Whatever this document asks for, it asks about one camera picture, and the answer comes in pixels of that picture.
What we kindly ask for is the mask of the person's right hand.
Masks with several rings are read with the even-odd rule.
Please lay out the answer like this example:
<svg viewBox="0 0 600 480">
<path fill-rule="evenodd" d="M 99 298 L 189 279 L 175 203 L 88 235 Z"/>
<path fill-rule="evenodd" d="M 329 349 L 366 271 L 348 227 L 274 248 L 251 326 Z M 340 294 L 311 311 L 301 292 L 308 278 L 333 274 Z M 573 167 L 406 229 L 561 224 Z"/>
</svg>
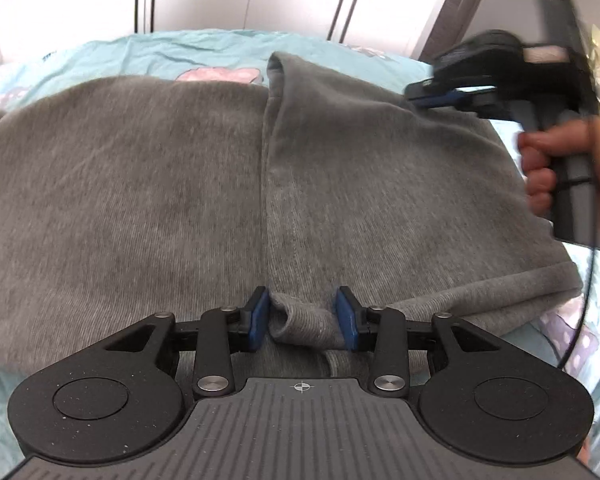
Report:
<svg viewBox="0 0 600 480">
<path fill-rule="evenodd" d="M 522 132 L 517 138 L 522 173 L 526 177 L 529 206 L 537 216 L 550 210 L 557 177 L 550 159 L 591 155 L 600 188 L 600 117 L 573 119 L 547 131 Z"/>
</svg>

